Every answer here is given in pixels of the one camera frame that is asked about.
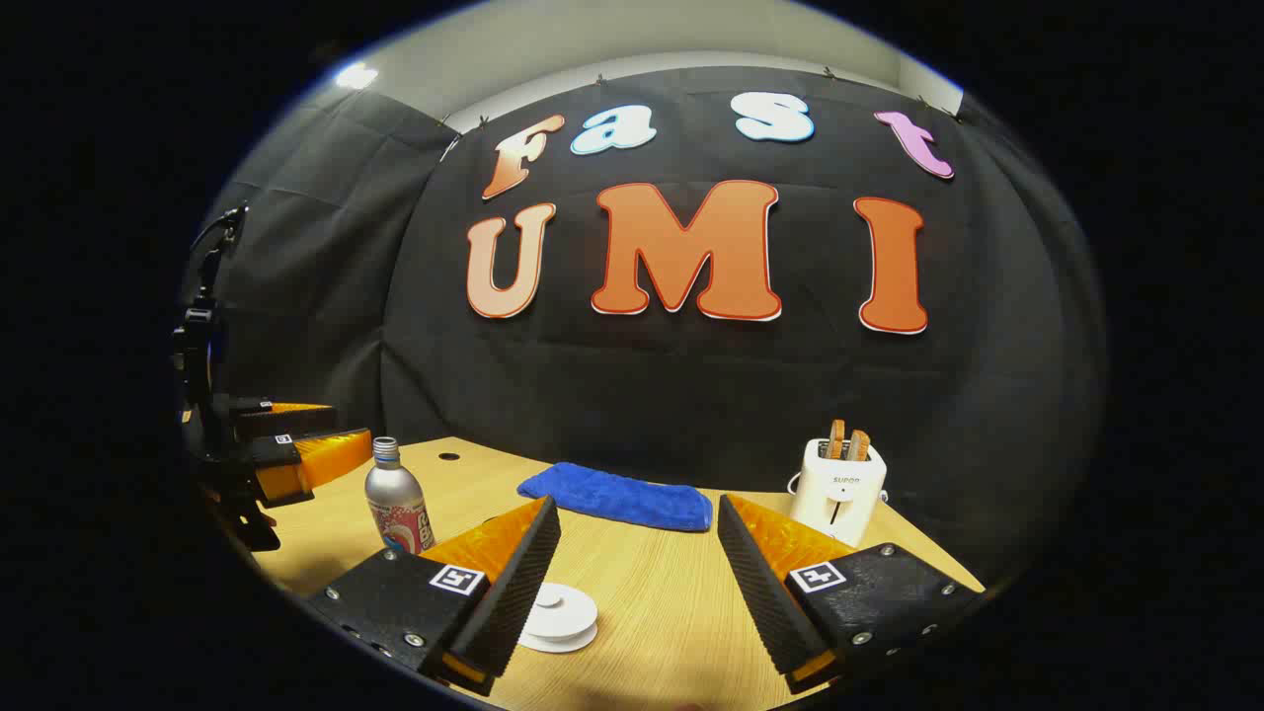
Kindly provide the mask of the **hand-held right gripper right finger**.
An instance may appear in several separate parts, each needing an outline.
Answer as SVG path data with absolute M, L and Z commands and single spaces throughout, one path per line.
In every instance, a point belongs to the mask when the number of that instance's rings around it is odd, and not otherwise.
M 983 597 L 902 544 L 848 547 L 746 497 L 719 497 L 717 535 L 793 693 L 885 673 Z

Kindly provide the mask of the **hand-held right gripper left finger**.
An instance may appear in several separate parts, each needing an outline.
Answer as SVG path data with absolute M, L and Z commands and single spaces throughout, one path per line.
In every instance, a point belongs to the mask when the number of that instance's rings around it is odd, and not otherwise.
M 379 657 L 488 696 L 506 674 L 561 536 L 545 496 L 421 553 L 383 548 L 308 597 Z

